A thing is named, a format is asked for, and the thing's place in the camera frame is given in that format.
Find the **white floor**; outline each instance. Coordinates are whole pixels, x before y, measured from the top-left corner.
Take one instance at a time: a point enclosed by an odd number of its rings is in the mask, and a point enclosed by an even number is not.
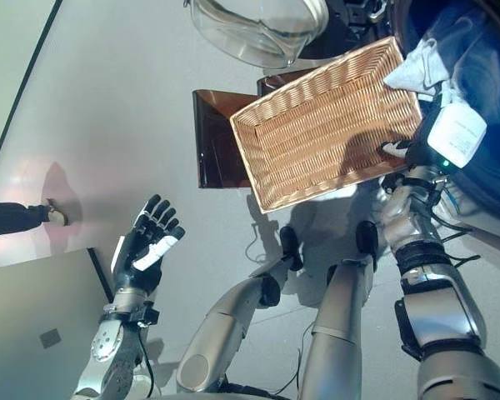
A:
[[[73,224],[0,237],[0,266],[96,247],[107,268],[151,194],[177,209],[187,236],[163,261],[162,316],[148,337],[164,393],[173,392],[178,359],[208,308],[278,255],[273,232],[290,222],[307,269],[291,276],[279,306],[256,312],[228,374],[280,388],[296,368],[327,268],[356,255],[353,229],[375,211],[368,184],[269,214],[258,219],[269,233],[264,243],[245,255],[255,238],[250,191],[197,189],[191,91],[255,93],[260,77],[203,41],[182,2],[63,2],[2,149],[0,201],[56,198]],[[500,363],[500,253],[472,238],[451,242],[448,252],[484,256],[462,273],[489,326],[488,353]],[[384,255],[363,310],[363,398],[415,396],[417,363],[400,351],[393,311],[400,297],[398,270]],[[296,397],[294,386],[285,393]]]

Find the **white sticker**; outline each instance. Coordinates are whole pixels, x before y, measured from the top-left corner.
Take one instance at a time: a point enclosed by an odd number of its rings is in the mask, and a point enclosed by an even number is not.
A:
[[[448,104],[437,116],[427,144],[459,168],[473,158],[485,136],[487,124],[466,103]]]

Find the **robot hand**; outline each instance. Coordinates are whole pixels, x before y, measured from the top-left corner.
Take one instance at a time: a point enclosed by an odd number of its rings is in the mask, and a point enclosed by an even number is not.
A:
[[[137,215],[132,230],[118,240],[111,262],[119,288],[141,288],[148,294],[161,279],[163,255],[183,237],[185,231],[174,217],[170,202],[154,195]]]

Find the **person's leg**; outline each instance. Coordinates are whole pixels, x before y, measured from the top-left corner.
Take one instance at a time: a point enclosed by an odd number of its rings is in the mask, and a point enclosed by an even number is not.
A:
[[[17,203],[0,203],[0,235],[23,232],[48,221],[48,206],[24,207]]]

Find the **wire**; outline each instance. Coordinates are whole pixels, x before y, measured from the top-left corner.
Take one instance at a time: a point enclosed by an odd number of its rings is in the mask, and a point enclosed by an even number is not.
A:
[[[453,235],[450,235],[448,237],[445,237],[444,239],[441,239],[441,242],[446,243],[450,242],[453,239],[460,238],[461,236],[465,236],[468,232],[458,232],[454,233]]]
[[[433,210],[430,207],[427,208],[427,213],[429,214],[429,216],[431,218],[433,218],[434,220],[436,220],[438,223],[440,223],[441,225],[443,225],[446,228],[453,229],[454,231],[458,231],[458,232],[465,232],[465,233],[469,233],[472,231],[472,229],[470,229],[468,227],[459,227],[458,225],[452,225],[450,222],[446,222],[444,219],[439,217],[435,212],[433,212]]]
[[[458,200],[453,196],[453,194],[450,193],[447,187],[445,187],[444,192],[447,194],[448,199],[450,200],[450,203],[452,203],[453,207],[456,209],[456,212],[458,214],[461,214],[461,209],[459,208]]]
[[[303,331],[302,334],[302,346],[298,349],[298,364],[297,364],[297,371],[294,373],[291,379],[289,379],[289,382],[287,382],[280,390],[274,393],[274,396],[277,396],[281,392],[283,392],[285,389],[288,388],[288,386],[293,383],[293,381],[296,379],[297,380],[297,390],[300,390],[300,382],[298,381],[298,377],[300,376],[300,367],[302,366],[302,355],[303,355],[303,339],[306,337],[306,334],[308,333],[309,329],[313,326],[314,322],[311,322],[309,325],[307,325],[306,329]]]
[[[471,257],[454,257],[448,253],[447,253],[447,257],[451,258],[452,260],[456,260],[456,261],[473,261],[473,260],[478,260],[479,258],[481,258],[481,256],[478,254],[476,254],[475,256],[471,256]]]
[[[139,343],[141,344],[142,353],[144,354],[144,362],[147,364],[147,370],[150,374],[150,390],[148,391],[147,398],[152,396],[153,392],[153,371],[152,366],[150,365],[150,360],[148,359],[147,349],[144,347],[143,338],[141,337],[141,329],[138,330],[137,335],[139,336]]]
[[[459,267],[461,267],[463,264],[466,264],[466,263],[468,263],[469,261],[478,260],[479,258],[481,258],[479,255],[475,255],[475,256],[472,256],[472,257],[469,257],[469,258],[465,258],[465,259],[463,259],[462,261],[458,262],[456,265],[454,265],[454,268],[459,268]]]

